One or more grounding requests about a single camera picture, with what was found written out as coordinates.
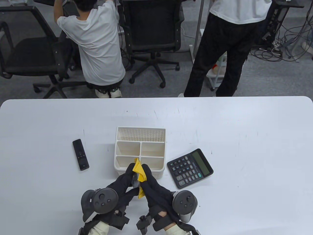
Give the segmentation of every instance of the calculator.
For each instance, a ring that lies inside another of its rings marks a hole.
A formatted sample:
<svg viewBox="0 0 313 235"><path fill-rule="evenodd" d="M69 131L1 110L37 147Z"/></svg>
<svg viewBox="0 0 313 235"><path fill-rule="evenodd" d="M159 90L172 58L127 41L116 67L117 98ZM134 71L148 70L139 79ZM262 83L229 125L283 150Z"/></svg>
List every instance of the calculator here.
<svg viewBox="0 0 313 235"><path fill-rule="evenodd" d="M201 149L196 149L189 154L168 162L167 167L179 189L213 174L213 169Z"/></svg>

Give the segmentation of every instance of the white storage basket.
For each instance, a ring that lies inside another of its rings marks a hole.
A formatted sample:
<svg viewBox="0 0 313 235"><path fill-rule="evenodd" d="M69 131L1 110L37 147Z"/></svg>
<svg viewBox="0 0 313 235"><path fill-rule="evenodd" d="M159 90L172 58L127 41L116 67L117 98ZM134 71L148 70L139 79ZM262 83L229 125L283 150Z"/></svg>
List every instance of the white storage basket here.
<svg viewBox="0 0 313 235"><path fill-rule="evenodd" d="M114 168L121 175L139 158L159 179L165 169L166 131L163 128L117 127Z"/></svg>

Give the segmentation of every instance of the hair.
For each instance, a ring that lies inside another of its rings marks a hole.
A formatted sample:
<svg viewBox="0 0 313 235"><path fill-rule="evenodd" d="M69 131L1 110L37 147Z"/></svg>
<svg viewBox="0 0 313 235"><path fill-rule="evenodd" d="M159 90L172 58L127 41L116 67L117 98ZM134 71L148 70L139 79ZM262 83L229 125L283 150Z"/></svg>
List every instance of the hair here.
<svg viewBox="0 0 313 235"><path fill-rule="evenodd" d="M91 11L97 0L74 0L77 8L81 11Z"/></svg>

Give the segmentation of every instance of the chair base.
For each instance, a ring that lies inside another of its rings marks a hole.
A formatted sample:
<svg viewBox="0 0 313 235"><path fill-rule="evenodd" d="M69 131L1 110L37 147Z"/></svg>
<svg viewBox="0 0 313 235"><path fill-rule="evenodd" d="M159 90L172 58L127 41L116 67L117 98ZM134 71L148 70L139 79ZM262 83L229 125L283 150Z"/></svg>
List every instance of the chair base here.
<svg viewBox="0 0 313 235"><path fill-rule="evenodd" d="M163 73L161 72L161 69L159 68L158 64L176 65L176 68L175 68L176 71L180 70L180 66L179 66L178 62L172 62L172 61L167 61L167 60L156 58L155 53L151 53L150 58L149 57L132 56L131 62L134 63L134 60L139 60L139 61L143 61L146 63L132 75L131 79L129 80L130 84L133 84L135 82L135 78L138 77L143 71L145 71L150 66L153 66L155 68L155 70L157 71L158 75L160 76L160 78L162 79L162 83L160 84L160 87L164 88L166 85L165 77L164 77Z"/></svg>
<svg viewBox="0 0 313 235"><path fill-rule="evenodd" d="M89 88L92 88L89 83L86 81L70 81L70 82L58 82L54 75L49 75L51 83L33 83L34 91L36 93L40 92L39 87L48 88L51 87L50 90L45 94L43 99L48 99L54 92L58 92L62 98L67 99L66 95L62 91L65 87L74 87L74 86L84 86L86 85Z"/></svg>

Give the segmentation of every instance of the calculator key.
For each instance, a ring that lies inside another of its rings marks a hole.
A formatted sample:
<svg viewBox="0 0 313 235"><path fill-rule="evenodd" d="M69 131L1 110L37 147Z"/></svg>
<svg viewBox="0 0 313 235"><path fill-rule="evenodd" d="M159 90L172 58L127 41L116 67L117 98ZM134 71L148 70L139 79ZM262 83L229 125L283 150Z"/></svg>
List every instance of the calculator key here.
<svg viewBox="0 0 313 235"><path fill-rule="evenodd" d="M185 183L185 181L183 181L183 180L179 182L179 185L180 185L180 186L183 186L184 184L186 184L186 183Z"/></svg>

